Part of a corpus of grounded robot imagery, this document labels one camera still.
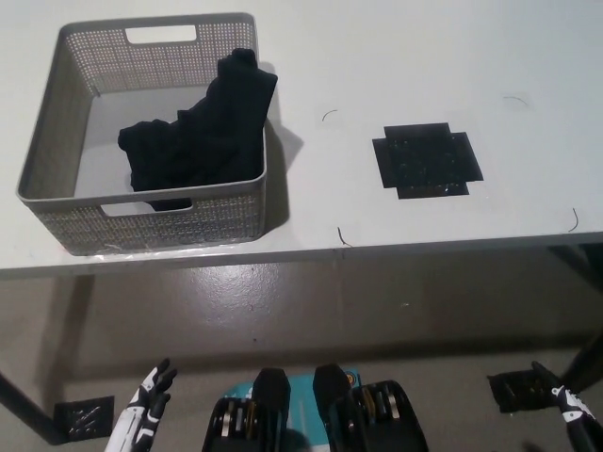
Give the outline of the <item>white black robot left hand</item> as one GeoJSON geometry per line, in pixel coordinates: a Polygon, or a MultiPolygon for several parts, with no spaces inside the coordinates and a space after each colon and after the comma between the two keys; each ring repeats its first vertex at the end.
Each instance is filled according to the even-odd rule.
{"type": "Polygon", "coordinates": [[[167,404],[169,389],[177,375],[169,358],[161,361],[145,377],[118,417],[105,452],[148,452],[167,404]]]}

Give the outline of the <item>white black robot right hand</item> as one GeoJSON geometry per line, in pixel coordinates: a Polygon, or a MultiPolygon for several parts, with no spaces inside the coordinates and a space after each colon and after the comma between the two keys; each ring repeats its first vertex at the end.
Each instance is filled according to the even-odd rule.
{"type": "Polygon", "coordinates": [[[528,410],[557,407],[574,451],[601,451],[602,425],[588,406],[562,380],[537,361],[531,362],[539,393],[528,398],[528,410]]]}

